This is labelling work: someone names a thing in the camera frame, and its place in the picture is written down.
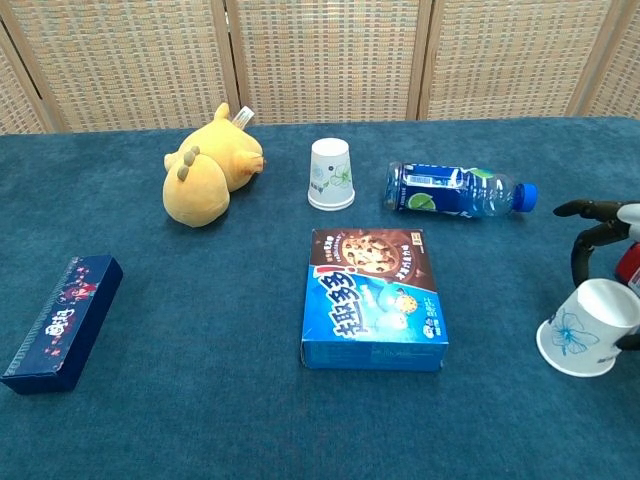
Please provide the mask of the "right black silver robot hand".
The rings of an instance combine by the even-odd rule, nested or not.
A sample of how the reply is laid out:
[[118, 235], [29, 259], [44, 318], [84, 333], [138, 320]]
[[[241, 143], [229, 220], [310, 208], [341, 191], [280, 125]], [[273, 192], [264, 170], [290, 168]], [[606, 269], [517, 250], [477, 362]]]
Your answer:
[[575, 199], [553, 209], [558, 217], [579, 215], [599, 224], [580, 232], [571, 251], [571, 274], [575, 287], [590, 278], [589, 261], [596, 247], [626, 239], [639, 242], [639, 202]]

